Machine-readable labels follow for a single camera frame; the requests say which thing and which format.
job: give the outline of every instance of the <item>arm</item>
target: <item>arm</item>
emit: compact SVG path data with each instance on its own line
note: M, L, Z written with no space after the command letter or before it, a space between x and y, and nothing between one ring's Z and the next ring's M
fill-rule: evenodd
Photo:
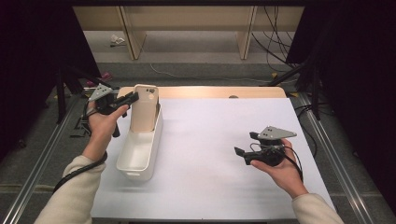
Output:
M291 148L291 143L286 139L282 142L286 155L295 161L293 152L288 148ZM290 195L294 214L300 223L344 223L319 195L308 192L291 162L283 160L272 167L261 161L252 161L251 165L271 176Z
M124 105L108 116L96 113L89 117L92 129L90 142L82 155L66 167L64 176L104 156L116 121L127 109L128 105ZM91 223L90 212L105 167L101 164L67 181L52 195L35 223Z

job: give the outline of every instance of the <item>metal rail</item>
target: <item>metal rail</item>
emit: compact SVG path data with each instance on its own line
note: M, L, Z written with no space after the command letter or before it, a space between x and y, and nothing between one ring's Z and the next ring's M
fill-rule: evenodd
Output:
M49 138L48 143L44 147L43 152L41 153L40 157L35 163L35 167L33 168L32 172L29 174L29 177L23 184L22 189L18 194L17 198L10 206L6 218L3 220L4 224L18 223L24 208L28 204L32 196L32 193L35 190L35 185L38 182L38 179L42 176L50 160L52 152L56 148L64 132L64 127L67 125L70 119L71 111L73 111L73 108L76 106L79 98L80 95L73 95L71 97L69 107L66 110L67 112L64 116L64 119L62 120L61 123L56 125L54 131L52 132L51 137Z
M306 94L302 93L299 99L302 105L310 105L310 101ZM307 114L312 126L314 127L315 133L317 134L318 139L329 159L329 162L332 165L335 174L337 175L338 181L340 182L341 187L343 188L349 200L349 203L352 206L356 217L358 218L359 223L374 223L363 198L359 194L356 186L353 184L353 181L351 180L346 168L341 162L334 146L332 145L332 141L326 134L326 131L324 130L321 122L315 118L314 114L311 111L308 111Z

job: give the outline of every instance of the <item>finger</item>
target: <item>finger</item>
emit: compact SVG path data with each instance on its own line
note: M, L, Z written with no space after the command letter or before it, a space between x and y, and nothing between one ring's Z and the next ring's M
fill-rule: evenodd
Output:
M296 161L296 158L294 156L294 152L291 150L292 149L291 142L289 142L288 140L286 140L287 142L286 141L284 142L284 140L286 140L286 139L282 139L282 142L284 143L283 145L285 146L284 148L285 148L286 156L291 158L293 161Z
M88 102L88 108L94 108L95 107L95 101Z
M257 169L264 171L265 173L269 174L271 172L271 170L273 169L273 167L265 164L262 161L251 161L250 165L256 167Z
M116 111L114 111L113 113L110 114L111 117L113 117L114 119L118 119L119 117L121 117L123 114L125 114L125 112L129 109L128 105L123 105L120 106Z

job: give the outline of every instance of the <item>white table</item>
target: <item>white table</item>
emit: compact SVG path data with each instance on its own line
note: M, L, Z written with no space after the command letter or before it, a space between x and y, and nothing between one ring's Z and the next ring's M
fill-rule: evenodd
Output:
M233 147L249 150L249 132L266 126L293 131L309 191L332 206L303 131L287 98L160 99L163 134L153 177L127 179L116 168L130 116L107 149L107 168L92 216L143 221L293 219L290 196L267 174L245 165Z

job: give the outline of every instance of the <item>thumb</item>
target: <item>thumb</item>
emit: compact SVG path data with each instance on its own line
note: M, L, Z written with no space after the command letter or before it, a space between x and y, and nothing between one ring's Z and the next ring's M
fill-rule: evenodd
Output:
M269 172L271 172L271 169L272 169L271 166L265 164L265 163L262 162L262 161L251 161L251 162L250 162L250 165L256 167L257 169L259 169L259 170L261 170L261 171L264 171L264 172L267 173L267 174L268 174Z

